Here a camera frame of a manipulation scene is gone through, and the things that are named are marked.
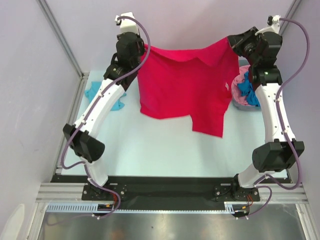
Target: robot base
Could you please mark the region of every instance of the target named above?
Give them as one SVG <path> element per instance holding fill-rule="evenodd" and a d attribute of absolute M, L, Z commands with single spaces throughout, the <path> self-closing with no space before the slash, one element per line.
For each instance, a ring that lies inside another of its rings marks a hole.
<path fill-rule="evenodd" d="M 105 188 L 110 189 L 121 197 L 121 201 L 126 200 L 127 186 L 124 184 L 110 185 L 108 182 L 104 185 Z M 113 201 L 114 196 L 107 191 L 101 190 L 90 184 L 85 183 L 82 191 L 81 200 L 83 201 Z"/>
<path fill-rule="evenodd" d="M 249 195 L 254 202 L 260 201 L 257 188 L 244 188 L 239 185 L 238 174 L 234 176 L 230 185 L 220 184 L 214 186 L 216 202 L 247 202 Z"/>

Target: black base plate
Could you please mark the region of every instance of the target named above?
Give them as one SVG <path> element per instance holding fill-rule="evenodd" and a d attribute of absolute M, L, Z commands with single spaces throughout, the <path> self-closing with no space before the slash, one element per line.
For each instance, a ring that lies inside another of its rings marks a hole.
<path fill-rule="evenodd" d="M 242 192 L 233 195 L 230 185 L 215 185 L 214 196 L 216 202 L 247 202 L 247 196 L 250 195 L 254 202 L 260 201 L 257 188 L 243 189 Z"/>
<path fill-rule="evenodd" d="M 126 185 L 108 185 L 106 188 L 119 194 L 121 201 L 126 200 Z M 113 201 L 114 196 L 110 192 L 103 191 L 95 186 L 92 186 L 90 183 L 86 183 L 83 187 L 81 199 L 83 201 Z"/>

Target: blue cloth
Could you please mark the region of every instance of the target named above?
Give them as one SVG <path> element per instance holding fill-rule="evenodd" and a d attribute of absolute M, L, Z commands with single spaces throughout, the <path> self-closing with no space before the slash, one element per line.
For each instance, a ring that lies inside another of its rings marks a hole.
<path fill-rule="evenodd" d="M 252 87 L 251 82 L 249 81 L 249 72 L 247 71 L 244 74 L 244 82 L 243 83 L 238 83 L 238 88 L 241 91 L 241 96 L 246 96 L 246 101 L 248 104 L 252 106 L 258 106 L 260 107 L 259 100 L 256 96 L 256 93 Z"/>
<path fill-rule="evenodd" d="M 96 96 L 97 92 L 99 91 L 99 88 L 101 86 L 101 81 L 93 81 L 91 82 L 91 88 L 89 90 L 84 90 L 84 95 L 89 99 L 89 102 L 91 103 L 94 97 Z M 116 103 L 111 108 L 111 111 L 117 111 L 122 109 L 125 106 L 124 103 L 118 99 Z"/>

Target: fabric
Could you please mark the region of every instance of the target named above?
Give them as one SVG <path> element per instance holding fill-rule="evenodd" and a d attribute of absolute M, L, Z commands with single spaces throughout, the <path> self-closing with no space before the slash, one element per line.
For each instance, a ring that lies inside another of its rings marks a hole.
<path fill-rule="evenodd" d="M 245 81 L 245 73 L 248 71 L 250 65 L 241 66 L 239 68 L 239 75 L 234 78 L 231 85 L 232 96 L 234 100 L 244 106 L 248 106 L 249 103 L 246 100 L 247 96 L 242 96 L 242 92 L 238 88 L 238 84 L 241 84 Z"/>
<path fill-rule="evenodd" d="M 249 81 L 248 71 L 244 74 L 244 82 L 238 83 L 238 88 L 241 91 L 241 96 L 245 96 L 245 100 L 249 105 L 260 107 L 259 100 L 256 96 L 251 82 Z"/>
<path fill-rule="evenodd" d="M 202 49 L 152 46 L 138 72 L 140 111 L 156 119 L 190 115 L 193 131 L 222 137 L 231 84 L 238 74 L 238 56 L 227 38 Z"/>
<path fill-rule="evenodd" d="M 97 92 L 99 91 L 99 88 L 101 86 L 101 81 L 93 81 L 91 82 L 91 88 L 88 90 L 84 90 L 84 95 L 89 99 L 89 102 L 91 103 L 92 100 L 95 98 Z M 122 109 L 125 106 L 124 103 L 122 103 L 120 101 L 120 99 L 118 99 L 118 101 L 116 101 L 116 103 L 112 106 L 111 111 L 117 111 Z"/>

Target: white table surface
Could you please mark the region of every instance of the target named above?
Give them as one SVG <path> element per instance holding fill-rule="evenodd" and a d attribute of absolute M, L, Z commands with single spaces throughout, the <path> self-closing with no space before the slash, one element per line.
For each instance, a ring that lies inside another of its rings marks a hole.
<path fill-rule="evenodd" d="M 101 81 L 103 71 L 92 71 L 86 85 Z M 103 161 L 108 175 L 164 177 L 233 177 L 252 163 L 252 151 L 264 144 L 262 113 L 240 111 L 231 103 L 224 116 L 223 138 L 192 131 L 190 116 L 158 120 L 140 113 L 135 79 L 111 111 L 97 139 L 105 144 Z M 89 105 L 83 96 L 78 117 Z M 78 162 L 69 149 L 67 166 Z M 85 175 L 82 165 L 62 170 L 63 175 Z M 286 171 L 274 174 L 286 178 Z"/>

